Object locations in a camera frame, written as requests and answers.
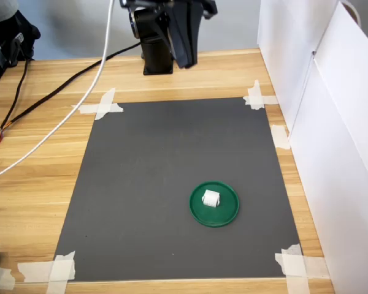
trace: dark gray board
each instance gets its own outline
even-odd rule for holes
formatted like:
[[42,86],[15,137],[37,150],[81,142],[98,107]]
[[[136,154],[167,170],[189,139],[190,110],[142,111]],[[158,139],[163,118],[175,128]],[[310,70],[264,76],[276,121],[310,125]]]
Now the dark gray board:
[[[282,277],[299,238],[265,109],[243,98],[124,103],[93,124],[56,254],[76,281]],[[240,198],[208,228],[188,203],[204,181]]]

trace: white cable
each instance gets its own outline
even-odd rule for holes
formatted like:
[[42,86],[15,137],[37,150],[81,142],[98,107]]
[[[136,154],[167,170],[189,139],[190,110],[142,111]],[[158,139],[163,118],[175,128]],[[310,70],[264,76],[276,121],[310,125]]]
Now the white cable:
[[30,150],[29,152],[27,152],[21,159],[19,159],[18,161],[14,162],[12,165],[10,165],[9,167],[3,169],[2,171],[0,171],[0,176],[3,173],[9,171],[14,166],[16,166],[19,163],[21,163],[22,161],[24,161],[29,155],[31,155],[35,150],[37,150],[39,146],[41,146],[42,144],[44,144],[44,142],[46,140],[48,140],[48,138],[50,136],[52,136],[75,113],[75,111],[78,110],[79,106],[81,106],[81,104],[83,103],[83,101],[86,100],[86,98],[89,96],[89,94],[93,90],[94,86],[96,85],[96,83],[97,83],[97,81],[99,79],[99,76],[101,75],[101,72],[102,72],[102,70],[104,68],[105,61],[106,61],[107,49],[108,49],[108,44],[109,44],[110,23],[111,23],[111,19],[112,19],[112,12],[113,12],[113,5],[114,5],[114,3],[115,3],[115,0],[110,0],[109,12],[108,12],[108,20],[107,20],[107,24],[106,24],[104,54],[102,55],[102,62],[101,62],[101,65],[99,66],[98,73],[96,74],[96,77],[94,78],[94,81],[92,82],[90,88],[87,90],[87,92],[85,93],[85,95],[83,96],[83,98],[80,99],[79,103],[74,107],[74,109],[72,109],[68,113],[68,115],[53,130],[51,130],[49,132],[49,134],[46,135],[45,138],[43,138],[32,150]]

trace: green lid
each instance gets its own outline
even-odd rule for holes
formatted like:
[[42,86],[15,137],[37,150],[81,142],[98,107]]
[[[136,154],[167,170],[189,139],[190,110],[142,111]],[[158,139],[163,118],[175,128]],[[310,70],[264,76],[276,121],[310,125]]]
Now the green lid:
[[[203,204],[202,197],[206,190],[220,193],[220,204],[211,207]],[[239,212],[240,201],[234,190],[222,182],[205,182],[192,192],[190,210],[193,217],[202,225],[222,227],[230,224]]]

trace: wooden table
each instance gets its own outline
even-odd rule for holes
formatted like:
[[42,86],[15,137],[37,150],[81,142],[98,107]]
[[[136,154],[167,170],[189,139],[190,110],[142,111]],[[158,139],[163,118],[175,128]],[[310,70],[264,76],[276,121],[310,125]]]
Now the wooden table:
[[[19,113],[54,90],[72,74],[97,59],[33,61],[23,84]],[[0,123],[5,117],[23,72],[23,63],[8,69],[0,81]],[[274,95],[258,49],[200,53],[190,70],[173,75],[143,76],[138,57],[107,62],[86,104],[116,88],[114,102],[208,99],[247,95],[259,80],[263,95]],[[72,109],[94,78],[96,69],[78,78],[63,92],[13,125],[0,145],[0,171],[29,151]],[[278,105],[266,106],[270,124],[285,126]],[[79,111],[32,156],[0,177],[0,267],[10,268],[16,293],[45,293],[46,285],[28,285],[19,262],[53,260],[61,227],[78,176],[94,115]],[[300,241],[305,255],[323,253],[305,199],[291,150],[277,149]],[[334,293],[331,281],[310,280],[311,293]],[[288,293],[286,280],[224,279],[69,283],[67,293]]]

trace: black cable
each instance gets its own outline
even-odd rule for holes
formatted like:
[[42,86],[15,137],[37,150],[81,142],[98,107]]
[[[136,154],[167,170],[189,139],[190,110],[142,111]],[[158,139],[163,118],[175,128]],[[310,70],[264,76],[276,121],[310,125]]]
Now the black cable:
[[[140,45],[140,42],[132,45],[130,47],[127,47],[125,49],[122,49],[120,51],[117,51],[115,53],[112,53],[111,55],[108,55],[108,57],[106,57],[106,60],[110,60],[113,57],[115,57],[116,55],[122,54],[128,50],[131,50],[135,47],[138,47]],[[85,72],[89,71],[90,69],[96,67],[97,65],[99,65],[102,62],[102,60],[99,60],[95,63],[93,63],[92,65],[86,67],[85,69],[81,70],[80,72],[76,73],[75,75],[73,75],[71,78],[69,78],[68,80],[66,80],[61,86],[59,86],[57,89],[55,89],[54,91],[52,91],[50,94],[46,95],[44,98],[41,98],[40,100],[38,100],[36,103],[34,103],[32,106],[30,106],[29,108],[27,108],[24,112],[20,113],[19,115],[17,115],[16,117],[14,117],[13,119],[10,120],[11,123],[14,123],[15,121],[17,121],[18,119],[24,117],[25,115],[27,115],[28,113],[30,113],[31,111],[33,111],[35,108],[37,108],[38,106],[40,106],[41,104],[43,104],[44,102],[48,101],[50,98],[52,98],[54,95],[58,94],[59,92],[61,92],[66,86],[68,86],[69,84],[71,84],[77,77],[79,77],[80,75],[83,75]],[[23,77],[21,79],[21,81],[19,82],[18,85],[18,89],[20,89],[21,83],[23,82],[23,78],[24,78],[25,73],[23,74]]]
[[25,80],[25,76],[26,76],[26,73],[27,73],[27,68],[28,68],[28,66],[29,66],[30,61],[31,61],[30,59],[26,59],[26,62],[25,62],[25,69],[24,69],[24,71],[23,71],[22,78],[21,78],[21,79],[20,79],[20,81],[19,81],[18,88],[17,88],[17,93],[15,94],[15,98],[14,98],[14,100],[13,100],[13,102],[12,102],[11,108],[10,108],[10,110],[8,111],[8,114],[7,114],[6,118],[4,118],[4,120],[3,120],[3,121],[2,121],[2,123],[1,123],[0,129],[2,129],[2,128],[6,125],[6,123],[7,123],[8,119],[9,119],[9,117],[10,117],[11,113],[13,112],[13,109],[15,108],[15,105],[16,105],[16,104],[17,104],[17,102],[18,102],[19,93],[20,93],[20,88],[22,87],[23,80]]

